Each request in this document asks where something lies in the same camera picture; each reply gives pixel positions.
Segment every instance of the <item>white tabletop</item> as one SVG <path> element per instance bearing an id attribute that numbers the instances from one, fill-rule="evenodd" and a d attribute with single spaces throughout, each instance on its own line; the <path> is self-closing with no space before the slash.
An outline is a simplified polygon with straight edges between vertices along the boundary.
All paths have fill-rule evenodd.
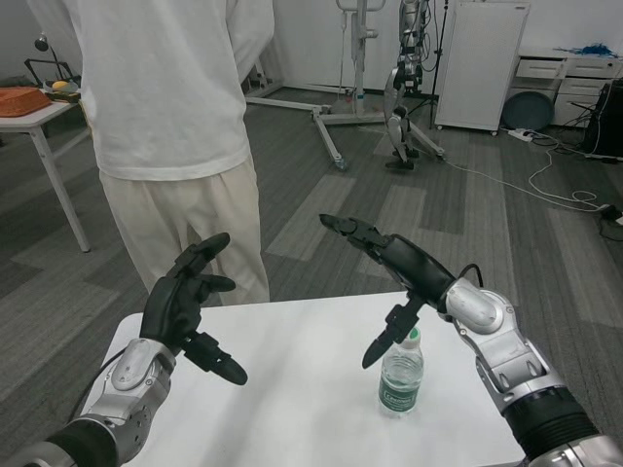
<path id="1" fill-rule="evenodd" d="M 244 387 L 178 358 L 168 399 L 130 466 L 477 467 L 523 453 L 474 368 L 474 355 L 432 308 L 419 324 L 424 379 L 403 419 L 378 410 L 380 363 L 363 354 L 405 294 L 207 308 L 201 330 L 249 374 Z M 126 318 L 108 356 L 138 335 Z M 101 391 L 101 381 L 88 400 Z"/>
<path id="2" fill-rule="evenodd" d="M 63 112 L 67 112 L 75 105 L 77 104 L 53 102 L 48 107 L 44 107 L 41 110 L 37 110 L 36 112 L 22 117 L 0 117 L 0 131 L 7 129 L 28 129 L 41 126 Z"/>

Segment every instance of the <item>drawer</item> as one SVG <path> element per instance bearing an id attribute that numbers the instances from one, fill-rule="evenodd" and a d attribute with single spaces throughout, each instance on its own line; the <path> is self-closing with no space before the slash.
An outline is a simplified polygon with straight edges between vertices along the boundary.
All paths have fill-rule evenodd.
<path id="1" fill-rule="evenodd" d="M 600 95 L 602 88 L 611 80 L 591 80 L 588 78 L 564 78 L 560 94 Z"/>
<path id="2" fill-rule="evenodd" d="M 556 99 L 556 91 L 555 90 L 531 90 L 531 89 L 526 89 L 526 88 L 511 88 L 508 91 L 508 95 L 506 96 L 506 99 L 508 100 L 515 94 L 519 94 L 520 92 L 527 92 L 527 91 L 538 92 L 539 94 L 543 94 L 543 95 L 549 97 L 549 99 L 552 102 L 554 102 L 554 100 Z"/>
<path id="3" fill-rule="evenodd" d="M 517 76 L 554 80 L 562 77 L 563 64 L 562 60 L 520 60 Z"/>
<path id="4" fill-rule="evenodd" d="M 573 126 L 575 122 L 569 123 L 570 121 L 577 119 L 581 115 L 589 115 L 589 112 L 586 112 L 585 109 L 573 104 L 576 103 L 588 107 L 597 104 L 598 100 L 599 97 L 596 95 L 558 94 L 554 107 L 555 114 L 552 125 L 563 126 L 568 124 L 569 126 Z M 584 128 L 586 125 L 588 125 L 588 121 L 578 125 L 578 127 Z"/>
<path id="5" fill-rule="evenodd" d="M 612 79 L 621 69 L 618 60 L 608 58 L 570 58 L 566 76 Z"/>
<path id="6" fill-rule="evenodd" d="M 543 80 L 538 78 L 513 78 L 511 88 L 524 90 L 552 90 L 556 91 L 561 85 L 561 80 Z"/>

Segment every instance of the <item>water bottle cap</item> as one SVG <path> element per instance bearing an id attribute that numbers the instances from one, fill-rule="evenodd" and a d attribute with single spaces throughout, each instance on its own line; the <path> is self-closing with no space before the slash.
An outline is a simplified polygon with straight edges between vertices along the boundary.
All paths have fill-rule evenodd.
<path id="1" fill-rule="evenodd" d="M 420 330 L 416 327 L 411 330 L 407 339 L 405 339 L 400 345 L 403 348 L 412 349 L 420 346 L 421 334 Z"/>

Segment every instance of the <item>white t-shirt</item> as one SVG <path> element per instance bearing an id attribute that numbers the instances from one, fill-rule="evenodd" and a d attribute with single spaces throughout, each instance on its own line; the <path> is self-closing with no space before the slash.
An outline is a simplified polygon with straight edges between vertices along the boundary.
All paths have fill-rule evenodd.
<path id="1" fill-rule="evenodd" d="M 274 30 L 272 0 L 29 0 L 54 46 L 72 26 L 97 164 L 189 180 L 249 157 L 240 82 Z"/>

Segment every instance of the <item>white drawer unit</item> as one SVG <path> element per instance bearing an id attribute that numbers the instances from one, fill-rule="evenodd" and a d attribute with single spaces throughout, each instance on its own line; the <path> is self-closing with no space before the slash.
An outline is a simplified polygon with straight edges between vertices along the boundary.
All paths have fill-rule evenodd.
<path id="1" fill-rule="evenodd" d="M 517 68 L 520 78 L 539 78 L 555 80 L 563 77 L 564 62 L 562 60 L 531 60 L 522 58 Z"/>
<path id="2" fill-rule="evenodd" d="M 561 86 L 561 80 L 539 80 L 538 78 L 515 77 L 511 88 L 521 88 L 524 90 L 552 90 L 554 93 Z"/>
<path id="3" fill-rule="evenodd" d="M 538 92 L 539 94 L 543 94 L 547 96 L 552 102 L 556 99 L 556 91 L 555 90 L 532 90 L 527 88 L 511 88 L 506 96 L 506 100 L 510 99 L 513 95 L 519 94 L 520 92 Z"/>
<path id="4" fill-rule="evenodd" d="M 566 76 L 578 78 L 612 79 L 621 69 L 621 63 L 608 58 L 570 58 Z"/>
<path id="5" fill-rule="evenodd" d="M 604 85 L 623 77 L 620 58 L 542 48 L 525 48 L 519 55 L 521 60 L 508 97 L 521 90 L 547 95 L 555 102 L 553 125 L 574 126 L 573 119 L 589 115 L 579 106 L 595 105 Z"/>
<path id="6" fill-rule="evenodd" d="M 582 115 L 589 115 L 589 112 L 587 112 L 585 108 L 592 108 L 592 106 L 597 104 L 598 100 L 599 97 L 597 95 L 558 94 L 556 106 L 554 107 L 554 122 L 552 122 L 552 124 L 558 126 L 573 126 L 575 124 L 573 120 Z M 588 122 L 584 122 L 578 126 L 584 128 L 587 124 Z"/>
<path id="7" fill-rule="evenodd" d="M 600 95 L 602 88 L 611 80 L 595 80 L 589 78 L 564 78 L 559 89 L 560 94 Z"/>

